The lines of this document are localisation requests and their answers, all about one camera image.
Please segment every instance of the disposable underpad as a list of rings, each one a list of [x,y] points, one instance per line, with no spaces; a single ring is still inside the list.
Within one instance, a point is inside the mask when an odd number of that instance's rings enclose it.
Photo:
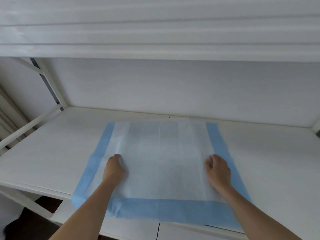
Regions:
[[[76,207],[101,183],[114,154],[121,154],[126,176],[112,194],[106,217],[240,228],[206,177],[205,159],[220,155],[231,169],[232,185],[250,200],[217,124],[190,119],[108,123],[72,195]]]

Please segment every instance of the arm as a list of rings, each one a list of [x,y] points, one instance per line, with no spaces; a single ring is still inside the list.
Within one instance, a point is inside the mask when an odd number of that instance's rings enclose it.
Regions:
[[[119,156],[119,154],[115,154],[109,158],[101,184],[86,202],[52,235],[50,240],[98,239],[111,194],[125,174],[119,163]]]
[[[210,158],[213,166],[210,159],[205,162],[208,180],[228,202],[250,240],[300,240],[298,236],[259,210],[231,186],[230,169],[222,157],[213,155]]]

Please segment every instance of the forearm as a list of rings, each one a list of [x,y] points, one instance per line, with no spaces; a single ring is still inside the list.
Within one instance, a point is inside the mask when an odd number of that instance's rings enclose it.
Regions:
[[[300,239],[239,194],[233,187],[221,191],[249,240]]]
[[[111,182],[103,181],[50,240],[97,239],[114,188]]]

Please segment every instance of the dark floor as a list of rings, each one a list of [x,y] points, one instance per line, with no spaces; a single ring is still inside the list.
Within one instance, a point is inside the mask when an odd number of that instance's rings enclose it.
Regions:
[[[42,196],[36,202],[48,211],[54,213],[62,200]],[[4,229],[6,240],[47,240],[58,230],[59,226],[48,221],[36,213],[24,208],[19,219],[11,222]],[[106,236],[99,236],[100,240],[113,240]]]

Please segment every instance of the hand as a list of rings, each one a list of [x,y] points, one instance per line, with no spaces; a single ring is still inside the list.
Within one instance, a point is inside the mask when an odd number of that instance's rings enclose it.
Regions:
[[[213,161],[213,165],[209,158],[205,161],[207,177],[212,187],[222,194],[223,191],[232,188],[230,180],[231,171],[228,168],[227,162],[222,157],[214,154],[210,158]]]
[[[104,169],[102,182],[108,182],[116,187],[123,179],[125,175],[125,170],[120,165],[119,158],[121,155],[114,154],[109,158],[106,163],[106,168]]]

